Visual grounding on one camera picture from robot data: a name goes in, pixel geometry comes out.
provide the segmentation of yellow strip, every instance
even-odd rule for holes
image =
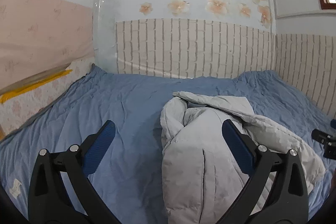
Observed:
[[[11,99],[11,98],[14,98],[20,94],[23,94],[23,93],[26,93],[28,91],[31,91],[31,90],[34,90],[46,83],[49,83],[57,78],[60,78],[64,75],[67,75],[69,74],[70,72],[72,72],[72,70],[65,70],[65,71],[61,71],[59,73],[56,73],[54,75],[51,75],[49,76],[48,78],[44,79],[44,80],[41,80],[37,83],[34,83],[34,84],[31,84],[31,85],[26,85],[26,86],[23,86],[21,88],[18,88],[16,90],[13,90],[13,91],[9,91],[5,94],[3,94],[1,97],[0,97],[0,104],[3,104],[4,102],[6,102],[7,100]]]

